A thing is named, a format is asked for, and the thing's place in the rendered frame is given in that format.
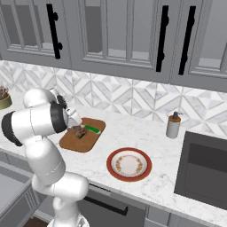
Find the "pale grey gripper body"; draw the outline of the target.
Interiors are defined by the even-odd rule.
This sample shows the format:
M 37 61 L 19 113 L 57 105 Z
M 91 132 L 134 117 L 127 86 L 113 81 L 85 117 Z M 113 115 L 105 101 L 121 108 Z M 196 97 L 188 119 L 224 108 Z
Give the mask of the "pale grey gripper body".
M 75 113 L 68 117 L 68 124 L 69 128 L 74 126 L 80 126 L 82 124 L 82 118 L 79 116 L 78 113 Z

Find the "brown piece of meat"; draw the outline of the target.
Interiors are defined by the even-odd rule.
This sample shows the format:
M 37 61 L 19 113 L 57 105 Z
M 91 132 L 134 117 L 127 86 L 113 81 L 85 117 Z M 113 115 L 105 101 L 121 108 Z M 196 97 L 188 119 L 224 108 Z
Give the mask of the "brown piece of meat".
M 87 133 L 87 129 L 81 126 L 74 126 L 74 134 L 77 138 L 82 138 Z

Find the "brown wooden cutting board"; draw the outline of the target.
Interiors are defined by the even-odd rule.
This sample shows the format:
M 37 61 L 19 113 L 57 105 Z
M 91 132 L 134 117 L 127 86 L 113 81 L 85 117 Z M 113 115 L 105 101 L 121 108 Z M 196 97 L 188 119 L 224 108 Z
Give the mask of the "brown wooden cutting board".
M 96 128 L 100 132 L 103 132 L 106 127 L 104 121 L 85 117 L 82 118 L 82 124 Z M 59 146 L 67 150 L 86 153 L 92 149 L 99 136 L 100 134 L 88 131 L 82 138 L 78 138 L 74 132 L 70 131 L 59 140 Z

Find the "red rimmed white plate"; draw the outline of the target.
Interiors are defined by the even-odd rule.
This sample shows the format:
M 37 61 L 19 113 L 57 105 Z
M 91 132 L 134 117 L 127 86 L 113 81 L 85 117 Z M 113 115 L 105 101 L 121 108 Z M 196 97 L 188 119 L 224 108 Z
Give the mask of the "red rimmed white plate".
M 106 167 L 116 179 L 136 182 L 151 173 L 153 164 L 145 152 L 133 147 L 123 147 L 108 156 Z

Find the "open grey drawer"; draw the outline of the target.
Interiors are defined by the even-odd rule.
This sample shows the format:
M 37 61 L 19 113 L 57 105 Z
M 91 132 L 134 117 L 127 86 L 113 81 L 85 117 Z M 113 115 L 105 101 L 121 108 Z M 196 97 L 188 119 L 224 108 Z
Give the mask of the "open grey drawer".
M 0 161 L 0 227 L 23 227 L 38 208 L 32 176 Z

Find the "grey drawer front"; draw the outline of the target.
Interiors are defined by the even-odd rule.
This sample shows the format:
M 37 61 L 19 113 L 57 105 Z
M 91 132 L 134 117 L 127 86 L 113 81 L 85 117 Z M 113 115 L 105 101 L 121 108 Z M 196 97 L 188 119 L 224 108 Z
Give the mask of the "grey drawer front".
M 88 220 L 90 227 L 144 227 L 146 204 L 94 184 L 90 184 L 87 196 L 119 209 L 129 207 L 127 215 L 124 216 L 87 200 L 79 201 L 79 209 Z

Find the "olive pot with brown contents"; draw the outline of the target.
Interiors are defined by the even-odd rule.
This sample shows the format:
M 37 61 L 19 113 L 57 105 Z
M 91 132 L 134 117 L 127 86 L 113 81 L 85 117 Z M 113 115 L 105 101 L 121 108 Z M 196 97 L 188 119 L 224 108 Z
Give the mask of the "olive pot with brown contents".
M 4 86 L 0 86 L 0 110 L 8 108 L 12 105 L 12 99 L 9 94 L 9 89 Z

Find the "grey glass cupboard door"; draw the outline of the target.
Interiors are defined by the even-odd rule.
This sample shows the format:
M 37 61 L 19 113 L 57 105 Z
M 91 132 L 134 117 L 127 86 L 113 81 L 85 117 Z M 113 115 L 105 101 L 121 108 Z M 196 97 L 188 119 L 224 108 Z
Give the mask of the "grey glass cupboard door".
M 169 81 L 177 0 L 63 0 L 72 68 L 148 82 Z M 161 72 L 162 6 L 168 6 Z
M 184 74 L 179 65 L 189 7 L 195 23 Z M 170 82 L 203 90 L 227 92 L 227 0 L 180 0 Z
M 55 59 L 46 4 L 59 19 L 58 39 L 63 45 Z M 63 0 L 0 0 L 0 57 L 47 67 L 71 68 Z

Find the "grey soap dispenser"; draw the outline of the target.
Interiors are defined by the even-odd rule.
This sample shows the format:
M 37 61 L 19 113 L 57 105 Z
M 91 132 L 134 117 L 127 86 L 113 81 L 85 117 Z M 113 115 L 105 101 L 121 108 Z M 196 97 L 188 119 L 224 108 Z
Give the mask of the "grey soap dispenser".
M 180 127 L 181 118 L 179 112 L 174 112 L 168 118 L 168 125 L 166 129 L 166 136 L 172 139 L 177 138 Z

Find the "dark grey sink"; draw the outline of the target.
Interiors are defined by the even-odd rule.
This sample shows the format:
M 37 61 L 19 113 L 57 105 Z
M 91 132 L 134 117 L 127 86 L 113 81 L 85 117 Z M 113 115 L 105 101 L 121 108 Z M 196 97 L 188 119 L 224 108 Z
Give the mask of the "dark grey sink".
M 185 132 L 174 193 L 227 211 L 227 139 Z

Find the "green handled knife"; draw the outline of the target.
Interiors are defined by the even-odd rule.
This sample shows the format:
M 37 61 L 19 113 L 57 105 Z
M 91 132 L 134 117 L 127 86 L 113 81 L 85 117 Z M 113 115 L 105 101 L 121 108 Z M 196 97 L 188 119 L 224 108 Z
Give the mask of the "green handled knife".
M 100 130 L 99 130 L 99 129 L 96 129 L 96 128 L 91 127 L 91 126 L 88 126 L 88 125 L 83 125 L 83 127 L 84 127 L 86 130 L 88 130 L 88 131 L 90 131 L 90 132 L 92 132 L 92 133 L 100 134 Z

